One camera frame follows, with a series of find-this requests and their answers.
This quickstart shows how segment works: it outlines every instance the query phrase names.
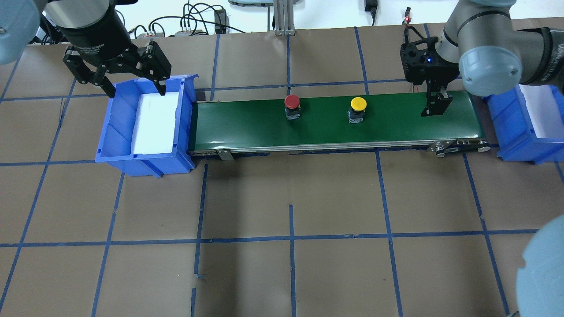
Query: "red button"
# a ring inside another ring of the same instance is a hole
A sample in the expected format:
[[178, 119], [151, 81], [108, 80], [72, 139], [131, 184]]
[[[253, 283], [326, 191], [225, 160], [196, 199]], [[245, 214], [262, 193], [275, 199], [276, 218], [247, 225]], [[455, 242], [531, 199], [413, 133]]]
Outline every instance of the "red button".
[[284, 99], [284, 104], [288, 109], [296, 109], [299, 107], [299, 98], [296, 95], [289, 95]]

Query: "yellow button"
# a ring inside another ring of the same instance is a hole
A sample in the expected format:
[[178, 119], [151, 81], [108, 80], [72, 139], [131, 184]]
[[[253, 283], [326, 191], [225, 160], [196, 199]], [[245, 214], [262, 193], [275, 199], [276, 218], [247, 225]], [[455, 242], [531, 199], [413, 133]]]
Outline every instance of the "yellow button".
[[364, 100], [364, 98], [362, 97], [353, 98], [351, 101], [351, 107], [355, 111], [362, 111], [366, 109], [366, 100]]

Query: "electrical connector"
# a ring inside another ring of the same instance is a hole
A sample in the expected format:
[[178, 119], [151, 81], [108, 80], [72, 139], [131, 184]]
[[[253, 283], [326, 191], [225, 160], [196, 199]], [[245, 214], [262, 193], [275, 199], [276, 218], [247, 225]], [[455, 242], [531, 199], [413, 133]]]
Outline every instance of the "electrical connector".
[[372, 15], [372, 25], [374, 25], [376, 13], [378, 12], [378, 0], [364, 0], [364, 12], [370, 12], [370, 15]]
[[151, 38], [151, 37], [164, 37], [163, 32], [149, 32], [149, 33], [141, 33], [137, 36], [137, 38]]
[[227, 27], [229, 26], [229, 17], [227, 16], [227, 11], [225, 11], [225, 9], [215, 10], [214, 16], [216, 23], [215, 33], [216, 34], [227, 33]]

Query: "white wall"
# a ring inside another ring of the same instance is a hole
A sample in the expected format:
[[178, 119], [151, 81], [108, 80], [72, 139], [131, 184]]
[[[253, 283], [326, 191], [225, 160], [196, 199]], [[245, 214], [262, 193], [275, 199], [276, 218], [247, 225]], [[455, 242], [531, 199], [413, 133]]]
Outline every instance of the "white wall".
[[[230, 25], [245, 32], [267, 30], [267, 9], [239, 7], [227, 0], [200, 0], [209, 5], [223, 5], [230, 17]], [[411, 7], [412, 23], [446, 22], [457, 0], [379, 0], [377, 25], [401, 24], [406, 8]], [[186, 0], [139, 0], [135, 5], [119, 6], [126, 19], [127, 29], [147, 24], [156, 17], [182, 15]], [[205, 20], [214, 21], [213, 12], [202, 14]], [[511, 9], [513, 19], [564, 16], [563, 0], [518, 0]], [[300, 0], [294, 6], [294, 22], [297, 29], [344, 28], [370, 25], [372, 18], [364, 12], [364, 0]], [[179, 19], [159, 21], [167, 36], [179, 31]]]

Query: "black cable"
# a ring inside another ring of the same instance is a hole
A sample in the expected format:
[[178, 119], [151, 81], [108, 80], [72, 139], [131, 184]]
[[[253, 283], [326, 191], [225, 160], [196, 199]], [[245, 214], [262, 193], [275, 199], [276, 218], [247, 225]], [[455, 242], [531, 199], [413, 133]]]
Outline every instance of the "black cable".
[[[199, 11], [199, 10], [196, 8], [196, 6], [206, 6], [207, 8], [204, 9], [203, 11]], [[207, 3], [202, 3], [202, 2], [199, 2], [199, 3], [195, 4], [195, 5], [193, 5], [193, 6], [192, 6], [192, 9], [197, 10], [196, 13], [198, 13], [198, 14], [200, 15], [200, 18], [201, 18], [202, 20], [204, 19], [204, 17], [202, 16], [202, 12], [205, 12], [207, 9], [212, 9], [213, 12], [214, 12], [214, 14], [217, 16], [217, 18], [218, 18], [218, 20], [219, 20], [219, 22], [220, 22], [220, 23], [219, 23], [219, 24], [220, 24], [220, 27], [223, 27], [224, 25], [221, 23], [221, 16], [219, 15], [219, 13], [217, 12], [217, 10], [216, 10], [214, 7], [220, 7], [221, 9], [224, 9], [223, 6], [221, 6], [221, 5], [213, 5], [213, 6], [211, 6], [211, 5], [207, 4]], [[206, 26], [205, 23], [204, 23], [204, 28], [206, 29], [206, 32], [209, 34], [208, 27]]]
[[133, 29], [133, 33], [134, 33], [134, 35], [135, 35], [135, 38], [137, 38], [137, 29], [138, 29], [138, 28], [142, 28], [143, 31], [145, 31], [145, 33], [149, 33], [149, 32], [147, 32], [147, 29], [146, 29], [144, 26], [142, 26], [142, 25], [137, 25], [137, 26]]
[[121, 15], [121, 19], [123, 20], [122, 22], [123, 22], [123, 23], [124, 23], [124, 25], [125, 25], [125, 17], [124, 17], [124, 14], [123, 14], [123, 13], [121, 13], [121, 12], [119, 12], [119, 10], [116, 10], [116, 12], [117, 12], [117, 13], [119, 13], [119, 14]]
[[155, 24], [158, 25], [158, 26], [161, 28], [161, 30], [162, 30], [162, 37], [166, 37], [166, 35], [165, 35], [165, 28], [163, 28], [160, 23], [153, 23], [153, 34], [157, 34], [157, 31], [155, 31]]
[[403, 40], [405, 43], [409, 43], [409, 30], [413, 30], [415, 32], [415, 34], [417, 34], [417, 36], [419, 36], [421, 39], [424, 39], [425, 37], [423, 37], [423, 35], [421, 35], [421, 33], [419, 33], [419, 31], [412, 27], [411, 25], [406, 27], [406, 29], [403, 31]]
[[49, 42], [51, 44], [54, 44], [54, 39], [53, 39], [53, 35], [51, 34], [51, 23], [47, 20], [47, 18], [44, 15], [41, 15], [41, 19], [43, 19], [43, 21], [46, 23], [47, 26], [47, 33], [45, 35], [49, 35]]
[[48, 37], [48, 36], [49, 36], [48, 34], [45, 34], [45, 36], [43, 37], [43, 40], [41, 41], [41, 45], [46, 45], [46, 44], [47, 44], [47, 37]]
[[237, 31], [237, 32], [246, 33], [245, 31], [239, 30], [239, 29], [234, 28], [234, 27], [230, 27], [229, 25], [223, 25], [223, 24], [215, 23], [215, 22], [211, 22], [211, 21], [197, 20], [197, 19], [194, 19], [193, 17], [184, 17], [184, 16], [176, 16], [176, 15], [167, 15], [167, 16], [158, 17], [158, 18], [152, 20], [152, 21], [149, 23], [149, 25], [152, 25], [153, 23], [155, 23], [156, 21], [159, 21], [159, 20], [161, 20], [161, 19], [168, 19], [168, 18], [171, 18], [171, 19], [190, 19], [190, 20], [192, 20], [192, 21], [204, 22], [204, 23], [209, 23], [209, 24], [213, 24], [213, 25], [222, 25], [222, 26], [224, 26], [224, 27], [226, 27], [226, 28], [233, 29], [233, 30], [235, 30], [235, 31]]
[[[200, 10], [196, 9], [196, 6], [192, 6], [190, 8], [190, 6], [188, 6], [188, 17], [190, 17], [192, 15], [192, 10], [196, 10], [196, 13], [200, 15], [200, 18], [202, 19], [202, 21], [204, 20], [204, 17], [202, 16], [202, 12], [200, 12]], [[198, 29], [198, 22], [196, 21], [196, 25], [194, 26], [194, 30], [192, 31], [192, 35], [194, 35], [194, 32], [196, 31], [196, 29]], [[206, 30], [206, 33], [210, 33], [208, 31], [208, 26], [204, 23], [204, 29]]]

